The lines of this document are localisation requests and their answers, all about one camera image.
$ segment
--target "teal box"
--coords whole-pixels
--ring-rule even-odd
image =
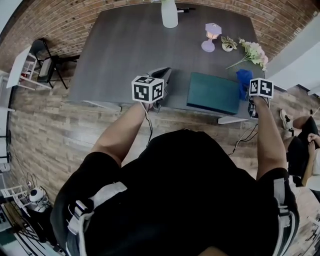
[[[239,110],[239,85],[221,77],[191,73],[187,106],[235,115]]]

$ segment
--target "small table lamp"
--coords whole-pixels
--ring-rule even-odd
[[[215,23],[205,24],[206,37],[209,38],[207,41],[204,41],[201,44],[201,47],[204,51],[211,53],[215,50],[215,45],[212,42],[213,39],[217,39],[222,33],[222,29],[219,25]]]

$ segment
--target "sneaker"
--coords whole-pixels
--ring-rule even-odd
[[[288,117],[288,115],[284,109],[280,110],[280,118],[283,123],[283,129],[285,129],[289,132],[292,132],[294,130],[293,121],[290,120],[290,118]]]

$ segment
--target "backpack strap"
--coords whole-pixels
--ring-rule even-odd
[[[296,227],[296,216],[285,205],[285,179],[273,181],[273,196],[278,204],[278,239],[272,256],[283,256],[287,251]]]
[[[70,256],[87,256],[85,232],[88,229],[94,209],[116,194],[126,191],[127,187],[122,182],[116,182],[102,187],[94,196],[89,199],[93,201],[93,208],[88,207],[82,201],[75,201],[73,216],[68,225],[66,240],[66,251]]]

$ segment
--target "decorative plant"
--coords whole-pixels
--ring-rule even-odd
[[[241,38],[239,38],[239,43],[245,50],[245,56],[242,58],[242,60],[227,67],[226,69],[229,69],[241,62],[251,61],[253,62],[253,64],[259,64],[262,70],[266,71],[269,59],[266,56],[264,50],[262,50],[261,46],[256,42],[247,42]]]
[[[233,48],[235,50],[237,49],[238,44],[235,41],[233,41],[229,36],[227,36],[226,38],[224,36],[221,36],[221,41],[225,48]]]

